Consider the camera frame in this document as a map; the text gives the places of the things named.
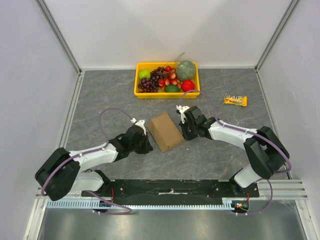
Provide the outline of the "brown cardboard box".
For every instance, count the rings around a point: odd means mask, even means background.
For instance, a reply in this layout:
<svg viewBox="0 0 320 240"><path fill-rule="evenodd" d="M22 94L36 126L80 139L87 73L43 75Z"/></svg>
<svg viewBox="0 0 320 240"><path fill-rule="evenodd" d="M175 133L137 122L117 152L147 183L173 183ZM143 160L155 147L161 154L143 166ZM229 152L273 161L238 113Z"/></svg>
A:
<svg viewBox="0 0 320 240"><path fill-rule="evenodd" d="M167 112L153 117L148 122L147 128L163 153L177 147L185 141L183 135Z"/></svg>

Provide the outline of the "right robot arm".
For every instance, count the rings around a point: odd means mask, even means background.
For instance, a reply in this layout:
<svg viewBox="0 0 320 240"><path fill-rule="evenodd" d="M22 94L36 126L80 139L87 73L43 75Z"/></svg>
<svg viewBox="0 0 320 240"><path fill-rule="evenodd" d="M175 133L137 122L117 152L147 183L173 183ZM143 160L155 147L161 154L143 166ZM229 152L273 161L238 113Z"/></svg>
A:
<svg viewBox="0 0 320 240"><path fill-rule="evenodd" d="M288 151L267 126L243 128L215 117L206 118L197 106L177 105L176 112L180 115L179 125L187 141L197 137L207 138L226 142L245 151L249 164L229 180L229 191L235 197L242 196L247 187L256 181L270 179L289 163Z"/></svg>

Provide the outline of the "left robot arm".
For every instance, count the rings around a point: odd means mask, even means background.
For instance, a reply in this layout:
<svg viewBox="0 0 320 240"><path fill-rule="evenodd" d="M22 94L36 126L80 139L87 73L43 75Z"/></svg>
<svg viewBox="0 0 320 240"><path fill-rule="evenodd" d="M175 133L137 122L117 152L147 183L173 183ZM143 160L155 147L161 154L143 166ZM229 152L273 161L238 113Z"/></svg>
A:
<svg viewBox="0 0 320 240"><path fill-rule="evenodd" d="M70 192L93 191L99 197L110 191L107 177L100 171L86 170L127 158L130 153L147 154L153 150L144 121L139 120L109 143L79 150L57 148L35 173L43 195L52 201L64 198Z"/></svg>

